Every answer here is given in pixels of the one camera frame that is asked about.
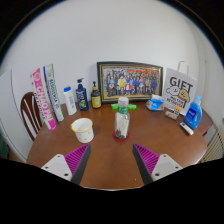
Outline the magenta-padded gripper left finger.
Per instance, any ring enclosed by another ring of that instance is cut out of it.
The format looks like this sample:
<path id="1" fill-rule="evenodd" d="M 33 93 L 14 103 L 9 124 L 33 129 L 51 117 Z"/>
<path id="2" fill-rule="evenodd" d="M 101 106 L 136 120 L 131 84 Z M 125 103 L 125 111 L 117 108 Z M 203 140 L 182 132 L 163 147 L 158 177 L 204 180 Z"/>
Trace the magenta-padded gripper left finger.
<path id="1" fill-rule="evenodd" d="M 42 169 L 79 185 L 90 154 L 91 145 L 85 144 L 66 155 L 56 154 Z"/>

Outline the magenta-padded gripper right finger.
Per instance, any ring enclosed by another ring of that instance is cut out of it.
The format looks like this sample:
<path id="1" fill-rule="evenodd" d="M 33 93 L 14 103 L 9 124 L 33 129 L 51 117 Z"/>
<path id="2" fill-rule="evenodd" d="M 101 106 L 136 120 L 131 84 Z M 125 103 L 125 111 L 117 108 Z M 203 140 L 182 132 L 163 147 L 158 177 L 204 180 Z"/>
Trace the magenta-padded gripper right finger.
<path id="1" fill-rule="evenodd" d="M 139 144 L 133 145 L 132 152 L 145 185 L 182 169 L 168 154 L 158 155 Z"/>

